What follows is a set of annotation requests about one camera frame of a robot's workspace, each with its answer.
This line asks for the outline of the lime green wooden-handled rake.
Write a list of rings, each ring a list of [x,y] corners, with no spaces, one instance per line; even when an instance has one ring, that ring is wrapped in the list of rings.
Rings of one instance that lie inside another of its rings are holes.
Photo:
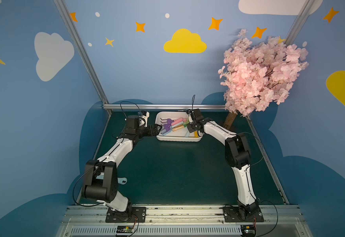
[[[172,131],[177,131],[177,130],[183,129],[185,127],[187,127],[187,123],[183,123],[183,124],[180,124],[178,126],[173,127]]]

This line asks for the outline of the purple pink-handled hand rake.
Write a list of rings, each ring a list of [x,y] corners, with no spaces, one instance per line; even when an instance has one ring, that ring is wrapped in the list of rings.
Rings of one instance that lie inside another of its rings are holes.
[[[177,118],[177,119],[161,118],[160,122],[163,126],[164,124],[175,125],[179,122],[186,122],[186,120],[187,120],[186,118]]]

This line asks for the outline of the white plastic storage box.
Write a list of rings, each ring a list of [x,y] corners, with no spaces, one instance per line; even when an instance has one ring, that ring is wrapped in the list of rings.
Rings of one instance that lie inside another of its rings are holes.
[[[159,124],[162,126],[160,119],[178,119],[178,118],[186,118],[186,122],[179,122],[175,125],[172,125],[171,128],[178,126],[183,123],[189,123],[188,121],[188,115],[186,112],[167,112],[167,111],[162,111],[159,112],[156,116],[155,123]],[[157,135],[157,139],[160,141],[174,141],[174,142],[199,142],[202,139],[203,133],[198,132],[199,137],[195,138],[194,132],[190,133],[189,137],[185,137],[186,132],[188,131],[187,127],[177,130],[177,131],[172,131],[162,135],[161,133]]]

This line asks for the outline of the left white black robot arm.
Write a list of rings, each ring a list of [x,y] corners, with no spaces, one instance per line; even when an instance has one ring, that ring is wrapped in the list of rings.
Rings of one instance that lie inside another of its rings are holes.
[[[129,199],[118,191],[117,168],[141,139],[157,136],[162,130],[158,124],[148,125],[148,118],[147,111],[127,116],[125,127],[113,147],[97,160],[86,163],[81,188],[82,197],[95,200],[114,212],[131,212],[132,205]]]

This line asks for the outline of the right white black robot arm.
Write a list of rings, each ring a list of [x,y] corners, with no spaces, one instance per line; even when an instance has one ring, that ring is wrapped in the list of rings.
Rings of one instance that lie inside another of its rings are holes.
[[[247,138],[225,129],[210,118],[205,118],[200,109],[189,109],[186,113],[189,132],[200,131],[214,137],[224,145],[225,160],[235,175],[241,218],[247,219],[259,213],[259,204],[250,175],[250,149]]]

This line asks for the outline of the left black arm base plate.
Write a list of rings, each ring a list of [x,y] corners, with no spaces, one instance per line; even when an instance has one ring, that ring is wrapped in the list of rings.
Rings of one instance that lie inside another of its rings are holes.
[[[146,218],[146,207],[132,206],[125,212],[109,209],[106,214],[106,223],[144,223]]]

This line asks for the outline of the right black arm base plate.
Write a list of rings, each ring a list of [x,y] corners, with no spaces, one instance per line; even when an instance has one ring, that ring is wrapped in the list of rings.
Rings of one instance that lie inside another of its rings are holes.
[[[223,207],[223,217],[226,223],[236,222],[264,222],[264,217],[260,208],[249,212],[247,209],[240,208],[238,206],[226,205]]]

